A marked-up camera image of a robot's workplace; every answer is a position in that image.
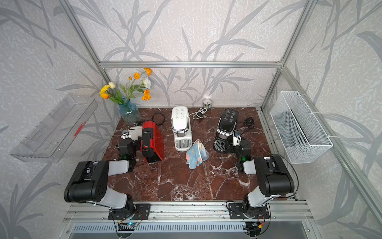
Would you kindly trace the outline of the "blue pink patterned cloth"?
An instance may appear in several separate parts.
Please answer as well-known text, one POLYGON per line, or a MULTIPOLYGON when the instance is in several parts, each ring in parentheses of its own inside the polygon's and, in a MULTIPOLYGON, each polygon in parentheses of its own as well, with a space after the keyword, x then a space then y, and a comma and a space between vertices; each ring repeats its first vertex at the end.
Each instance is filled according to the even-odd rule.
POLYGON ((189 169, 195 169, 204 161, 208 160, 209 157, 209 152, 199 139, 197 139, 193 146, 186 152, 186 160, 189 165, 189 169))

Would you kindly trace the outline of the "black coffee machine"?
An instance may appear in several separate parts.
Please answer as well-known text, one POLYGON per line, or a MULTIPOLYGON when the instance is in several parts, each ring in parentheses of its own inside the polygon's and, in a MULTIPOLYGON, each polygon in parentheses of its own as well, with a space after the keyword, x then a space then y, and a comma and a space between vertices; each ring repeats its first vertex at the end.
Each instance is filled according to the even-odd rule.
POLYGON ((235 109, 225 109, 216 128, 213 149, 220 153, 230 153, 233 150, 233 135, 236 130, 239 112, 235 109))

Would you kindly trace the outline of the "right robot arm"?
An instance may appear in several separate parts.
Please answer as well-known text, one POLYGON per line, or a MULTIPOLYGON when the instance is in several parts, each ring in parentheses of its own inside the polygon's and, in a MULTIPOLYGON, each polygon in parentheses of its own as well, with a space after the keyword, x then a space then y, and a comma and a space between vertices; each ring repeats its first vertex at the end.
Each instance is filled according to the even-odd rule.
POLYGON ((266 204, 283 195, 294 192, 294 181, 281 155, 251 157, 249 141, 242 140, 234 145, 240 172, 257 177, 258 186, 243 200, 243 214, 248 218, 260 215, 266 204))

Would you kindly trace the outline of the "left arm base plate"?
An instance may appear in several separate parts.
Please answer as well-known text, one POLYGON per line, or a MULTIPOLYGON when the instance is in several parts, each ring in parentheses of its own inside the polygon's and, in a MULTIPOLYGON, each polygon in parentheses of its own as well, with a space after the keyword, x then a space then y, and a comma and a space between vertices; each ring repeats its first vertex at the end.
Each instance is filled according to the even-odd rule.
POLYGON ((134 204, 131 209, 111 209, 109 211, 108 220, 148 220, 151 204, 138 203, 134 204))

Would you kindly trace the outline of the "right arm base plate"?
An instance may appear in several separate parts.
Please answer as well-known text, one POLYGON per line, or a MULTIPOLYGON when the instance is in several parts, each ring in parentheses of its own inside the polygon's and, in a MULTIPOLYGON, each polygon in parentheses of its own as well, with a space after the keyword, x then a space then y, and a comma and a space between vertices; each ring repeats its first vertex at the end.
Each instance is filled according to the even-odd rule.
POLYGON ((269 219, 269 209, 264 207, 250 207, 244 202, 227 201, 225 206, 229 212, 230 219, 269 219))

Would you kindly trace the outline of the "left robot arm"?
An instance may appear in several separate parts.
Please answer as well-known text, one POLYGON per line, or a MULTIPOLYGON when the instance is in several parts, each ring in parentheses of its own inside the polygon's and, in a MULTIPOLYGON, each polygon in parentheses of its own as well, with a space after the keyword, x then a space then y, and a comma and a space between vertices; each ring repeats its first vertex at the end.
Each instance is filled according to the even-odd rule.
POLYGON ((64 200, 68 203, 91 203, 108 207, 115 214, 133 214, 136 207, 131 195, 109 188, 108 178, 131 172, 140 146, 140 136, 136 140, 126 138, 117 145, 120 160, 79 162, 64 190, 64 200))

